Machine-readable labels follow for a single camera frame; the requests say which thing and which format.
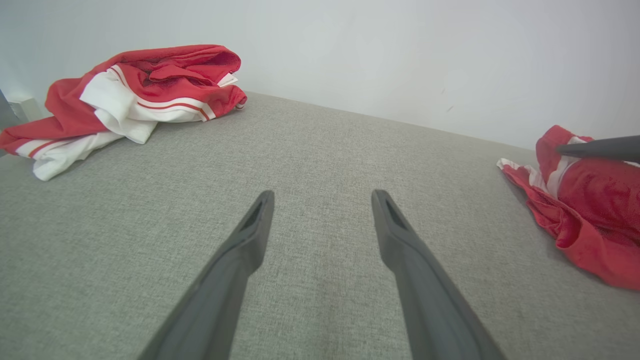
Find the gray upholstery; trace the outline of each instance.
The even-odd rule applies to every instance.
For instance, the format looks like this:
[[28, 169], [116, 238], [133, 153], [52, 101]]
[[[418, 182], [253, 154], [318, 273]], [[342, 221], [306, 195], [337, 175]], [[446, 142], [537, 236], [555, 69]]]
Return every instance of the gray upholstery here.
[[233, 359], [408, 359], [371, 191], [396, 200], [510, 359], [637, 359], [640, 294], [574, 267], [495, 166], [532, 151], [249, 94], [49, 182], [0, 158], [0, 358], [134, 359], [254, 198], [276, 193]]

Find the red cloth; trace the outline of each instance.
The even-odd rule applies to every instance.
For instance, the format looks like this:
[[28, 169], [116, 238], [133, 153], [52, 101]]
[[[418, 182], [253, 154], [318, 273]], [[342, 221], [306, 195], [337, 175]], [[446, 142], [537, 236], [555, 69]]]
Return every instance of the red cloth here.
[[60, 139], [107, 129], [95, 109], [80, 100], [85, 86], [98, 73], [118, 65], [131, 90], [151, 102], [189, 97], [207, 103], [217, 117], [244, 104], [246, 95], [235, 85], [218, 82], [240, 68], [240, 57], [220, 45], [190, 45], [128, 51], [101, 63], [79, 79], [58, 80], [49, 88], [46, 108], [52, 117], [13, 126], [0, 134], [0, 149], [15, 150], [33, 139]]
[[[546, 183], [561, 166], [556, 147], [574, 136], [554, 126], [536, 144]], [[622, 161], [581, 159], [564, 171], [557, 199], [531, 185], [524, 167], [505, 165], [502, 171], [525, 190], [536, 222], [569, 260], [610, 285], [640, 290], [640, 168]]]

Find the red and white cloth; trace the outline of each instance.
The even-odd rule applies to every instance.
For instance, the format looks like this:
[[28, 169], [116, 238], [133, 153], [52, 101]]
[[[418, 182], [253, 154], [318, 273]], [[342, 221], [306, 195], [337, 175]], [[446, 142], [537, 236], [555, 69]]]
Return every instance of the red and white cloth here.
[[540, 172], [507, 159], [498, 167], [569, 260], [610, 285], [640, 290], [640, 167], [556, 152], [592, 140], [554, 126], [536, 144]]
[[242, 108], [232, 85], [240, 57], [219, 45], [129, 51], [79, 79], [58, 80], [45, 106], [52, 117], [0, 134], [0, 149], [33, 158], [49, 180], [123, 136], [145, 143], [158, 122], [208, 121]]

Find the gray fabric surface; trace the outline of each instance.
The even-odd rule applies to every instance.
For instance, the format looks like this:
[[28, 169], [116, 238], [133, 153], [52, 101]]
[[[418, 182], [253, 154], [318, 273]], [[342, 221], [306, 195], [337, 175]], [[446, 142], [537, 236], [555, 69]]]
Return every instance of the gray fabric surface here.
[[49, 182], [0, 159], [0, 358], [133, 359], [254, 198], [276, 193], [233, 359], [409, 359], [371, 215], [390, 192], [510, 359], [632, 359], [640, 295], [571, 265], [495, 166], [531, 151], [249, 94]]

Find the white wall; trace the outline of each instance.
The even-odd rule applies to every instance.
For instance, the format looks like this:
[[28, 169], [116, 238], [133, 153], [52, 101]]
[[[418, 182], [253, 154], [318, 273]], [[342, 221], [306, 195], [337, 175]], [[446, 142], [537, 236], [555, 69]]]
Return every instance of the white wall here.
[[533, 148], [640, 135], [638, 0], [3, 0], [0, 88], [112, 55], [222, 44], [249, 91]]

